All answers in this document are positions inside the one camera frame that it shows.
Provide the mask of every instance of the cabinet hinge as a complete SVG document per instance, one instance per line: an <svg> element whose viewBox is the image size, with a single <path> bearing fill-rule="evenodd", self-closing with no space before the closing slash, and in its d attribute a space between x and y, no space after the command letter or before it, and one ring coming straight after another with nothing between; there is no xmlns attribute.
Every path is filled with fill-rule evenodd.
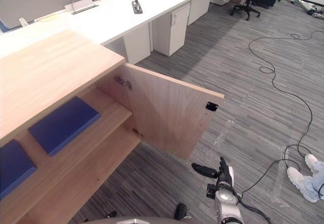
<svg viewBox="0 0 324 224"><path fill-rule="evenodd" d="M217 108L218 108L218 105L214 104L212 102L208 102L206 105L206 109L213 111L213 112L215 112Z"/></svg>
<svg viewBox="0 0 324 224"><path fill-rule="evenodd" d="M135 128L133 128L133 132L138 135L140 138L143 138L144 135L142 133L139 133L138 130L136 130Z"/></svg>
<svg viewBox="0 0 324 224"><path fill-rule="evenodd" d="M120 76L115 76L113 79L116 82L118 82L120 85L128 87L129 90L133 90L132 84L130 81L124 81Z"/></svg>

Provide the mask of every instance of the door latch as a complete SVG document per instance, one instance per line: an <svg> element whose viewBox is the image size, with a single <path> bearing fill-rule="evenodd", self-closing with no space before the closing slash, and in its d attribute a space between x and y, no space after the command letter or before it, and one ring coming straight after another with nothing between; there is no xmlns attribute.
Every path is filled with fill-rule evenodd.
<svg viewBox="0 0 324 224"><path fill-rule="evenodd" d="M218 105L214 104L212 102L208 102L206 105L206 109L213 111L213 112L215 112L217 108L218 108Z"/></svg>
<svg viewBox="0 0 324 224"><path fill-rule="evenodd" d="M128 87L129 90L133 90L133 87L132 87L132 84L130 81L124 81L120 76L115 76L113 79L120 85Z"/></svg>

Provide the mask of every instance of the power cord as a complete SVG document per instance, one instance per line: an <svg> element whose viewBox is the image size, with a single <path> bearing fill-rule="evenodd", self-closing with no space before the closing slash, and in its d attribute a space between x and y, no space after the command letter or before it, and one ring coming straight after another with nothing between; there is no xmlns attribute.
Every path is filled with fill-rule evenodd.
<svg viewBox="0 0 324 224"><path fill-rule="evenodd" d="M264 174L251 186L251 187L249 187L249 188L247 188L246 190L244 190L244 191L242 191L242 194L241 194L241 197L238 195L237 196L237 198L238 198L238 202L244 207L244 208L246 208L246 209L248 209L248 210L250 210L250 211L253 211L253 212L256 212L256 213L258 213L259 215L261 215L267 222L268 222L268 224L272 224L272 222L271 222L271 220L270 220L270 218L269 217L267 217L267 215L266 214L264 214L261 210L259 210L258 208L255 208L255 207L253 207L253 206L249 206L249 205L246 205L246 204L244 204L243 203L243 201L242 201L242 198L243 198L243 194L245 193L245 192L247 192L247 191L249 191L250 189L252 189L255 185L257 185L260 181L261 181L261 179L267 174L267 172L270 170L270 168L274 165L274 164L276 164L276 163L278 163L278 162L280 162L280 161L284 161L284 163L285 163L285 165L286 165L286 167L288 168L288 164L287 164L287 161L291 161L291 162L293 162L293 163L295 163L296 164L296 166L298 167L298 171L300 170L300 166L299 166L299 164L296 162L296 161L294 161L294 160L291 160L291 159L287 159L286 158L286 153L287 153L287 149L288 148L290 148L290 147L292 147L292 146L297 146L297 151L298 151L298 153L299 153L299 155L301 156L301 157L303 157L303 158L305 158L305 154L302 154L301 153L301 151L300 151L300 147L301 148L303 148L303 149L305 149L305 150L307 150L309 153L311 153L311 151L307 148L307 147L304 147L304 146L301 146L300 144L301 144L301 141L303 140L303 138L307 135L307 133L309 132L309 128L310 128L310 125L312 124L312 121L313 121L313 112L312 112L312 110L311 110L311 108L309 107L309 105L306 103L306 101L305 100L303 100L300 96L298 96L298 95L296 95L296 94L294 94L294 93L290 93L290 92L288 92L288 91L284 91L284 90L282 90L282 89L280 89L280 88L278 88L276 85L275 85L275 83L274 83L274 80L275 80L275 78L276 78L276 69L275 69L275 66L274 66L274 64L272 64L270 61L267 61L266 59L264 59L264 58L262 58L261 56L259 56L259 55L257 55L253 50L252 50L252 48L251 48L251 44L253 43L253 42L255 42L255 41L258 41L258 40L261 40L261 39L286 39L286 40L310 40L310 39L312 39L313 38L313 34L314 33L324 33L324 31L319 31L319 30L316 30L316 31L313 31L312 33L311 33L311 35L310 35L310 37L309 38L300 38L300 36L298 35L298 34L294 34L294 33L291 33L290 34L290 38L279 38L279 37L260 37L260 38L256 38L256 39L254 39L254 40L252 40L250 43L249 43L249 50L250 50L250 52L253 54L253 55L255 55L256 57L258 57L260 60L262 60L262 61L264 61L264 62L266 62L266 63L268 63L270 66L261 66L261 67L259 67L259 70L260 70L260 72L262 72L262 73L265 73L265 74L273 74L273 77L272 77L272 86L275 88L275 89L277 89L278 91L280 91L280 92L282 92L282 93L285 93L285 94L289 94L289 95L291 95L291 96L293 96L293 97L295 97L295 98L297 98L297 99L299 99L299 100L301 100L306 106L307 106L307 108L308 108L308 110L309 110L309 112L310 112L310 120L308 121L308 124L307 124L307 127L306 127L306 130L305 130L305 132L301 135L301 137L299 138L299 140L297 141L297 144L291 144L291 145L288 145L286 148L285 148L285 150L284 150L284 152L283 152L283 158L282 159L279 159L279 160L275 160L275 161L273 161L272 163L271 163L271 165L267 168L267 170L264 172ZM322 184L322 186L319 188L319 190L318 190L318 197L319 198L321 198L321 194L320 194L320 191L321 191L321 189L323 188L323 186L324 186L324 183Z"/></svg>

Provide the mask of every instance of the white drawer unit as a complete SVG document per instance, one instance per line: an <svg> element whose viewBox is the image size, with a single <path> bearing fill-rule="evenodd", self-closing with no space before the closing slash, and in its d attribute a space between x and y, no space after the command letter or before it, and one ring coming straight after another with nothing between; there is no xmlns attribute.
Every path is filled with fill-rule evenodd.
<svg viewBox="0 0 324 224"><path fill-rule="evenodd" d="M192 24L198 18L208 11L210 0L192 0L190 6L190 14L188 25Z"/></svg>
<svg viewBox="0 0 324 224"><path fill-rule="evenodd" d="M167 56L184 45L190 4L160 16L152 22L153 48Z"/></svg>

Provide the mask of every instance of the person's leg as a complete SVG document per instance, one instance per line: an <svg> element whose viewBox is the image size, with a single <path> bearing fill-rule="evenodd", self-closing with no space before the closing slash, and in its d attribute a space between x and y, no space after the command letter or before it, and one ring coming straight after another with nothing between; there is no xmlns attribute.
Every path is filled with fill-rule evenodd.
<svg viewBox="0 0 324 224"><path fill-rule="evenodd" d="M305 156L305 162L313 174L317 174L324 170L324 162L318 161L312 154L307 154Z"/></svg>
<svg viewBox="0 0 324 224"><path fill-rule="evenodd" d="M319 200L318 193L313 186L313 177L302 175L294 167L289 167L287 170L290 181L302 193L309 202L316 202Z"/></svg>
<svg viewBox="0 0 324 224"><path fill-rule="evenodd" d="M324 168L321 168L317 174L313 175L311 183L313 185L313 188L316 191L316 197L324 200L324 187L322 187L322 185L324 184Z"/></svg>

